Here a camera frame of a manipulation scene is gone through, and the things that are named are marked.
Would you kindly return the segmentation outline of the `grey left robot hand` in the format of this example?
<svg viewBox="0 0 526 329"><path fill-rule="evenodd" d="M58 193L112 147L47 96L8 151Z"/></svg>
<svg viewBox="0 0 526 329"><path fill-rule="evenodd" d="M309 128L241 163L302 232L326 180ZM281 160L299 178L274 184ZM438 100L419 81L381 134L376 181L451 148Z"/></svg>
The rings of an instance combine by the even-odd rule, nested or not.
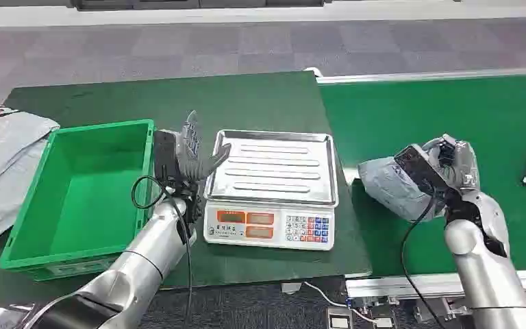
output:
<svg viewBox="0 0 526 329"><path fill-rule="evenodd" d="M216 171L228 158L231 144L227 143L207 158L199 154L201 148L201 135L198 116L192 110L187 116L181 132L177 135L176 156L181 174L191 182L206 179Z"/></svg>

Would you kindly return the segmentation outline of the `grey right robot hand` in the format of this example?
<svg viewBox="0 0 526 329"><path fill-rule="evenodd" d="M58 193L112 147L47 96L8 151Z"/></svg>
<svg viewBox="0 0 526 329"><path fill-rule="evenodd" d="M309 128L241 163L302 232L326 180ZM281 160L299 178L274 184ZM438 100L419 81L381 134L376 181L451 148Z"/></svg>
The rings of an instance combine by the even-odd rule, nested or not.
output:
<svg viewBox="0 0 526 329"><path fill-rule="evenodd" d="M479 169L471 144L448 134L422 146L429 164L461 194L480 190Z"/></svg>

